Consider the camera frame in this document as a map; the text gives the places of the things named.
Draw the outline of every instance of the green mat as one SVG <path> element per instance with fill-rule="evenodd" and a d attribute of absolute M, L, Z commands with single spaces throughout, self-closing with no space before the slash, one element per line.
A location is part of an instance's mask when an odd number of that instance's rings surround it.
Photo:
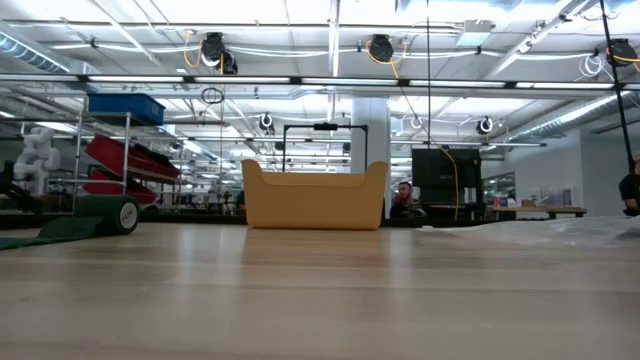
<path fill-rule="evenodd" d="M 0 238 L 0 250 L 126 235 L 138 225 L 140 206 L 130 196 L 89 195 L 78 199 L 72 217 L 48 222 L 37 238 Z"/>

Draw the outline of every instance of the white column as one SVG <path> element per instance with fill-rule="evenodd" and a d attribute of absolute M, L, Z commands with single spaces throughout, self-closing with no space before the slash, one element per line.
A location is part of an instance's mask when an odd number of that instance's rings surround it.
<path fill-rule="evenodd" d="M 351 125 L 369 126 L 369 151 L 367 166 L 375 161 L 391 165 L 391 122 L 387 98 L 354 98 L 351 101 Z M 365 133 L 360 129 L 351 130 L 351 172 L 364 172 Z M 385 216 L 391 208 L 389 173 L 385 187 Z"/>

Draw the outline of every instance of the red tray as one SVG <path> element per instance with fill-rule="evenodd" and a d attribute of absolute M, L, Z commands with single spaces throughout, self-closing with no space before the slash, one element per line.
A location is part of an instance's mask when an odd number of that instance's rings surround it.
<path fill-rule="evenodd" d="M 89 180 L 113 180 L 122 181 L 121 176 L 116 176 L 107 171 L 95 169 L 91 172 Z M 94 195 L 121 195 L 122 186 L 118 184 L 84 184 L 82 186 L 89 194 Z M 140 205 L 150 205 L 156 201 L 158 195 L 133 179 L 127 180 L 127 195 L 138 200 Z"/>
<path fill-rule="evenodd" d="M 96 135 L 85 149 L 85 152 L 114 174 L 122 176 L 124 167 L 124 144 L 122 142 L 103 135 Z M 178 182 L 180 170 L 174 166 L 169 167 L 159 164 L 142 151 L 130 146 L 127 176 L 165 184 L 175 184 Z"/>

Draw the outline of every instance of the table surface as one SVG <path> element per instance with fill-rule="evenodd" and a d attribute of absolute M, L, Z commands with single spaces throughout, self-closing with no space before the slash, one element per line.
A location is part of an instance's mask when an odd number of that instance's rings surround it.
<path fill-rule="evenodd" d="M 144 223 L 0 251 L 0 359 L 637 359 L 639 250 Z"/>
<path fill-rule="evenodd" d="M 502 212 L 513 212 L 513 211 L 526 211 L 526 212 L 544 212 L 544 213 L 558 213 L 558 214 L 576 214 L 576 213 L 586 213 L 587 209 L 579 208 L 579 207 L 493 207 L 487 206 L 487 211 L 502 211 Z"/>

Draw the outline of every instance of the black metal frame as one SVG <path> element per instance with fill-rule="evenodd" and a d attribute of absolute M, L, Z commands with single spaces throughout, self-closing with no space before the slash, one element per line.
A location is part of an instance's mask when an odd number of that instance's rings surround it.
<path fill-rule="evenodd" d="M 297 129 L 314 129 L 316 131 L 335 131 L 337 129 L 362 129 L 364 131 L 364 169 L 367 170 L 368 153 L 369 153 L 369 125 L 334 125 L 331 123 L 325 124 L 310 124 L 310 125 L 285 125 L 282 131 L 282 172 L 287 170 L 287 130 Z"/>

